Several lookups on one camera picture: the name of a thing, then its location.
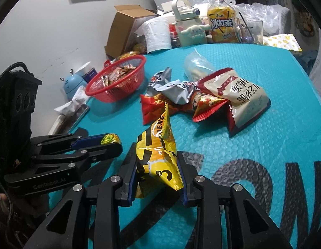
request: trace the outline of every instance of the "cartoon character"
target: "cartoon character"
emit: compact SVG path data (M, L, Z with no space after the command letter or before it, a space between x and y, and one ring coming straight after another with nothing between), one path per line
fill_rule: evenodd
M186 46L205 44L207 41L205 31L210 30L210 25L193 25L185 30L182 26L179 26L178 30L181 35L186 37L186 41L188 41L188 44L185 44Z

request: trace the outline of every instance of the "red mesh basket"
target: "red mesh basket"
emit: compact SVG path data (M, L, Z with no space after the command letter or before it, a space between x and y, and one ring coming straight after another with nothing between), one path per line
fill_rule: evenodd
M93 96L106 103L112 103L127 97L142 84L144 80L145 62L146 58L143 55L135 55L119 60L110 66L105 67L88 83L85 89L86 95ZM125 66L128 64L135 66L136 69L113 84L104 87L102 76L108 75L118 66Z

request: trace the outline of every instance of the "wall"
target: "wall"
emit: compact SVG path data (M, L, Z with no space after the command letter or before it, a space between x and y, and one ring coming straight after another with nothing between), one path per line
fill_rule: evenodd
M45 135L67 100L60 77L88 61L100 70L104 46L116 13L114 5L139 4L155 9L153 0L20 0L0 26L0 73L24 62L39 87L32 115L33 136Z

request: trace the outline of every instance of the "silver pivot bolt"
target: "silver pivot bolt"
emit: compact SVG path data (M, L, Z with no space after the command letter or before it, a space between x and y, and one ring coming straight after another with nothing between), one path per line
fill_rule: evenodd
M199 175L199 176L196 176L196 177L195 177L195 180L196 180L198 183L202 183L202 182L205 181L205 178L204 178L203 176Z
M78 192L78 191L81 191L82 188L83 188L83 186L81 184L75 184L73 187L73 190Z
M242 188L242 185L241 184L235 184L233 185L233 189L235 191L241 191L243 188Z
M111 177L111 181L114 182L114 183L120 181L120 179L121 179L121 178L120 178L120 176L118 176L118 175L114 175L114 176Z

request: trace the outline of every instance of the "bubble wrap mat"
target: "bubble wrap mat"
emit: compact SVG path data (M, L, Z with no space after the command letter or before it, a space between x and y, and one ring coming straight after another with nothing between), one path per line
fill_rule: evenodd
M293 248L301 248L321 225L321 101L308 76L290 52L279 48L208 44L196 49L217 69L232 67L262 86L271 108L232 138L225 117L214 115L193 123L190 115L176 114L171 125L177 149L202 154L187 154L187 161L215 183L244 185ZM146 79L135 94L114 104L90 100L90 111L79 126L89 135L118 134L123 153L111 164L100 162L86 171L86 186L116 173L131 143L148 127L142 125L139 94L145 93L150 77L170 66L172 80L184 80L183 62L193 50L185 47L147 55ZM51 194L52 206L61 194ZM178 193L169 188L136 199L130 208L119 208L119 217L123 248L192 248L196 209L184 208ZM222 226L226 248L224 214Z

